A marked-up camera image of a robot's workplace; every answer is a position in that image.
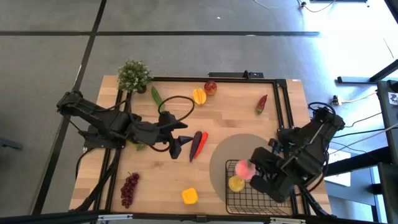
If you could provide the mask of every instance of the potted plant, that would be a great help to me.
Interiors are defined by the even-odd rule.
[[[128,92],[145,93],[150,82],[150,70],[142,61],[127,60],[126,64],[119,68],[119,89]]]

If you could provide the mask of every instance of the wooden table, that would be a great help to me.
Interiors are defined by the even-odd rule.
[[[173,95],[192,97],[193,89],[203,88],[204,83],[152,82],[152,84],[163,98],[167,98]],[[132,112],[142,116],[145,121],[156,122],[157,105],[150,94],[152,84],[148,86],[145,94],[133,95]],[[310,120],[302,83],[300,80],[287,80],[287,86],[294,124],[303,126]],[[279,91],[286,123],[283,94],[282,90]],[[104,108],[113,106],[117,92],[116,76],[104,76],[96,103]],[[259,98],[265,94],[268,94],[266,108],[263,114],[257,116],[254,107]],[[166,105],[166,109],[176,118],[183,116],[190,107],[190,101],[178,98]],[[159,153],[148,147],[136,151],[128,142],[121,154],[112,212],[229,215],[225,203],[216,194],[210,182],[211,155],[222,140],[233,134],[249,133],[264,139],[275,138],[279,126],[273,87],[263,83],[219,83],[217,94],[208,96],[205,105],[196,106],[194,112],[183,122],[188,124],[188,128],[175,130],[173,132],[175,138],[178,135],[193,136],[198,130],[209,134],[198,158],[189,163],[190,143],[182,147],[178,159],[172,160],[168,152]],[[103,156],[104,149],[95,149],[82,159],[70,203],[71,209],[79,206],[97,184]],[[134,194],[133,204],[126,209],[121,205],[119,189],[125,183],[128,172],[138,172],[141,178]],[[190,187],[196,188],[199,201],[195,205],[188,206],[182,202],[181,192]],[[100,208],[104,208],[107,192],[108,186],[105,186]],[[312,192],[312,195],[324,210],[331,213],[324,182]],[[301,197],[297,197],[297,204],[299,213],[303,213]]]

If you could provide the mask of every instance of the red apple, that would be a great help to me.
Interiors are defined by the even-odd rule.
[[[215,95],[217,92],[217,84],[214,81],[207,81],[204,89],[207,95]]]

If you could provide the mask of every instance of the floor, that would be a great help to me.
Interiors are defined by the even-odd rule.
[[[364,2],[338,2],[318,13],[299,9],[295,0],[258,1],[265,7],[252,0],[112,0],[106,4],[99,30],[320,31],[321,36],[97,37],[81,91],[95,101],[102,76],[116,74],[127,58],[134,58],[148,64],[155,76],[250,70],[269,78],[301,79],[308,102],[328,102],[333,95],[352,100],[376,87],[337,85],[336,77],[371,76],[398,55],[397,24],[384,1],[371,0],[370,7]],[[100,3],[3,0],[0,34],[5,30],[88,31]],[[327,4],[315,2],[308,7],[317,10]],[[88,36],[0,35],[0,136],[24,145],[21,151],[0,149],[0,217],[27,215],[32,208],[61,120],[55,105],[73,86],[87,42]],[[377,98],[370,96],[336,111],[351,124],[380,112],[380,107]],[[82,121],[76,123],[87,127]],[[339,134],[382,127],[381,116],[376,116]],[[349,144],[365,136],[336,142]],[[381,135],[353,148],[371,151],[386,144]],[[69,128],[44,213],[68,210],[82,145],[82,138]],[[366,205],[333,197],[330,201],[339,217],[372,219]]]

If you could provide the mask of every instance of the metal wire rack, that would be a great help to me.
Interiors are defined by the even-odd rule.
[[[235,175],[235,165],[238,160],[228,160],[225,163],[225,199],[226,211],[229,214],[244,215],[291,215],[290,199],[277,203],[267,194],[258,192],[246,181],[240,192],[233,192],[228,187],[229,178]]]

